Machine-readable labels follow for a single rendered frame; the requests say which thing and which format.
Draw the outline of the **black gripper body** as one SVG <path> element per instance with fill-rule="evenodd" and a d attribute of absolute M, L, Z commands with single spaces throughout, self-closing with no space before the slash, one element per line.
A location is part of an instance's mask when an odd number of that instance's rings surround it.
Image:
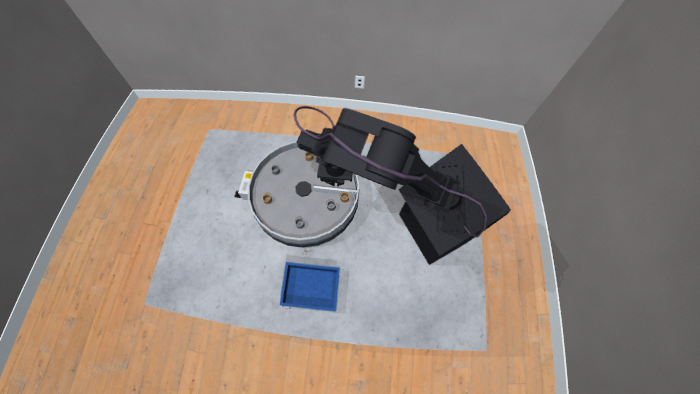
<path fill-rule="evenodd" d="M 339 167 L 327 167 L 319 163 L 317 177 L 322 182 L 332 182 L 343 184 L 345 180 L 352 181 L 353 173 Z"/>

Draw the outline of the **blue open crate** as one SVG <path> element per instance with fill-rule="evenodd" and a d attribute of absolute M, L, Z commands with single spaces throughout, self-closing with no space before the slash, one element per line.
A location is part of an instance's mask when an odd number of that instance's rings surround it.
<path fill-rule="evenodd" d="M 336 311 L 339 274 L 338 267 L 286 262 L 280 305 Z"/>

